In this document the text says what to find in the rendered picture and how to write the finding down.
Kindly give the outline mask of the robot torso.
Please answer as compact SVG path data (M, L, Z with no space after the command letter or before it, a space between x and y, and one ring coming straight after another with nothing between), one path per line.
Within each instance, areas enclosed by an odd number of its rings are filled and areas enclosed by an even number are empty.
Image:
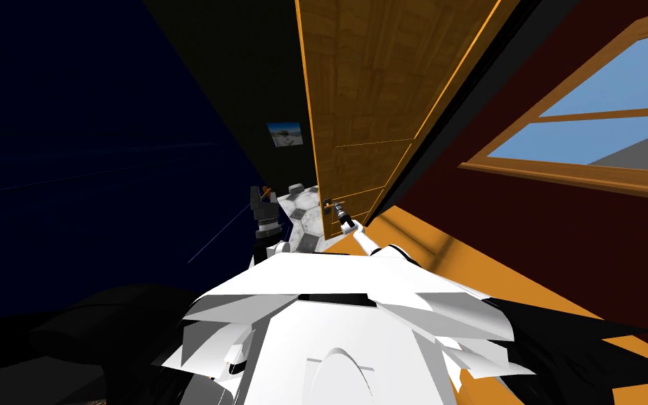
M194 302L163 366L224 388L232 405L456 405L510 363L487 296L403 258L282 253Z

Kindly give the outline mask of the wooden framed window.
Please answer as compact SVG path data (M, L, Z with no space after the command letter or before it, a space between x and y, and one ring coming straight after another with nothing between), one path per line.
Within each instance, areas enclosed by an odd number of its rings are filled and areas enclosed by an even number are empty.
M648 16L463 167L648 198Z

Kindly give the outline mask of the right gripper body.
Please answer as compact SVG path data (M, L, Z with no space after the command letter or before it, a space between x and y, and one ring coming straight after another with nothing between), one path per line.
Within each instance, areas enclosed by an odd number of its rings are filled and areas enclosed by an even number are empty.
M334 205L338 221L341 224L342 233L347 235L356 230L356 223L351 219L349 213L341 206Z

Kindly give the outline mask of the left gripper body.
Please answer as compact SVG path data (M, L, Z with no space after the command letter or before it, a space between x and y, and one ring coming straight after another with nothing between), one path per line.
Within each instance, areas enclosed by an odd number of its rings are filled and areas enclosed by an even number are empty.
M260 194L258 186L250 187L250 208L253 211L254 219L259 226L277 225L280 205L276 195L267 186L264 186L262 190L263 193Z

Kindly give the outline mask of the brown wooden door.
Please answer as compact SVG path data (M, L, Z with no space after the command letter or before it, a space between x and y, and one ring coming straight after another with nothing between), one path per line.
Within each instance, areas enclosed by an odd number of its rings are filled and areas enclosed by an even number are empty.
M522 0L295 0L321 200L371 219Z

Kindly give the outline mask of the small landscape wall picture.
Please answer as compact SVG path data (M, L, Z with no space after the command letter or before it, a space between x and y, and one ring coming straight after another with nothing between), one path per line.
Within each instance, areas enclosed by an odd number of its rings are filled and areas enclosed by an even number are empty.
M303 144L301 127L298 122L267 123L266 126L277 148Z

